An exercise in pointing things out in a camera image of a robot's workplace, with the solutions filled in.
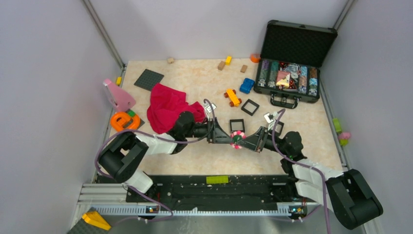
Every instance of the pink toy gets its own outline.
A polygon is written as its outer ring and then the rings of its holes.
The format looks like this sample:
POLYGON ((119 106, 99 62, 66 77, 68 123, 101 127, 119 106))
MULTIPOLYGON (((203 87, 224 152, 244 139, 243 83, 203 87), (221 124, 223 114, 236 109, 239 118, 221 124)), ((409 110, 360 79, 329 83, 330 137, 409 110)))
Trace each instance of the pink toy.
POLYGON ((348 140, 351 138, 351 133, 340 133, 338 135, 339 140, 348 140))
POLYGON ((128 92, 118 87, 110 79, 106 79, 103 85, 106 87, 106 96, 116 112, 125 112, 136 104, 135 99, 128 92))
POLYGON ((242 147, 240 145, 236 145, 235 143, 237 143, 238 140, 245 139, 246 138, 245 133, 238 130, 238 131, 234 131, 233 133, 231 133, 231 135, 229 135, 229 137, 234 141, 234 143, 230 143, 230 145, 234 149, 236 149, 236 150, 242 149, 242 147))

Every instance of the orange toy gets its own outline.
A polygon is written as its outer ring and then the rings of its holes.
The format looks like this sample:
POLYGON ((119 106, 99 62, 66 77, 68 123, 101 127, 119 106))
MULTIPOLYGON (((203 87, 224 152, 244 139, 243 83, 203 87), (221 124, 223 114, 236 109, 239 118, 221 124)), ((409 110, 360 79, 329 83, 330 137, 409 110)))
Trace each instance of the orange toy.
POLYGON ((259 63, 260 60, 261 60, 261 55, 260 54, 251 54, 249 59, 251 60, 251 62, 259 63))
POLYGON ((231 100, 231 102, 229 103, 231 107, 239 106, 242 103, 241 98, 237 98, 237 96, 235 95, 236 93, 237 92, 233 89, 227 89, 226 93, 224 93, 224 97, 231 100))
POLYGON ((140 123, 141 119, 137 114, 131 117, 126 112, 118 112, 111 118, 111 126, 117 132, 120 132, 124 129, 137 129, 140 123))

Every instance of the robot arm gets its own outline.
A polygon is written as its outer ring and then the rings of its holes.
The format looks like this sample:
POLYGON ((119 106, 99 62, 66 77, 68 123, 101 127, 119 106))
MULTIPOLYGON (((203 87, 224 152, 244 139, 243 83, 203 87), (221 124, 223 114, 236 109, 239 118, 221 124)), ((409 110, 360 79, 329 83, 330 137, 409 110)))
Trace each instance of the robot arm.
MULTIPOLYGON (((279 138, 283 126, 282 123, 279 124, 280 131, 275 132, 274 136, 279 151, 291 160, 310 167, 309 169, 293 164, 285 158, 281 160, 283 170, 293 181, 288 184, 289 191, 294 193, 293 197, 308 197, 323 204, 321 176, 311 170, 317 168, 325 176, 328 190, 327 207, 334 211, 343 226, 354 229, 383 214, 380 202, 359 171, 337 171, 313 163, 301 152, 303 145, 300 134, 288 132, 284 138, 279 138)), ((206 138, 209 143, 215 144, 232 143, 230 136, 218 124, 217 118, 195 123, 192 113, 182 112, 175 126, 165 134, 153 137, 132 132, 120 134, 101 152, 99 163, 116 182, 125 183, 146 193, 153 182, 147 174, 138 169, 143 157, 160 153, 176 154, 187 146, 187 137, 200 137, 198 140, 206 138)), ((269 128, 262 126, 256 133, 237 141, 236 144, 258 153, 264 148, 276 151, 272 137, 269 128)))

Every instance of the pink plastic stand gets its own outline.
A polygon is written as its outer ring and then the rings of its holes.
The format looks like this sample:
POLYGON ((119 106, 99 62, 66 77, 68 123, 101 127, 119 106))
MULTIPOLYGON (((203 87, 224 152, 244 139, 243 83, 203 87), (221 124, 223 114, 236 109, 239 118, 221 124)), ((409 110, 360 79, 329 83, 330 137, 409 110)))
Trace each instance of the pink plastic stand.
POLYGON ((116 112, 125 112, 136 104, 135 99, 128 92, 114 84, 110 79, 106 79, 103 85, 106 87, 109 102, 116 112))

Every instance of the black briefcase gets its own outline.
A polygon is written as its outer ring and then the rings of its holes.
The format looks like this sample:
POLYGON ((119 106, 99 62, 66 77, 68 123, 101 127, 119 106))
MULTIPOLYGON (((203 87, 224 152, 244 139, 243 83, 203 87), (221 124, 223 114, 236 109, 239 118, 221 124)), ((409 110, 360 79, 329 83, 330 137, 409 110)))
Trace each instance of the black briefcase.
POLYGON ((320 98, 320 71, 337 37, 333 28, 271 20, 267 24, 254 91, 275 106, 294 109, 320 98))

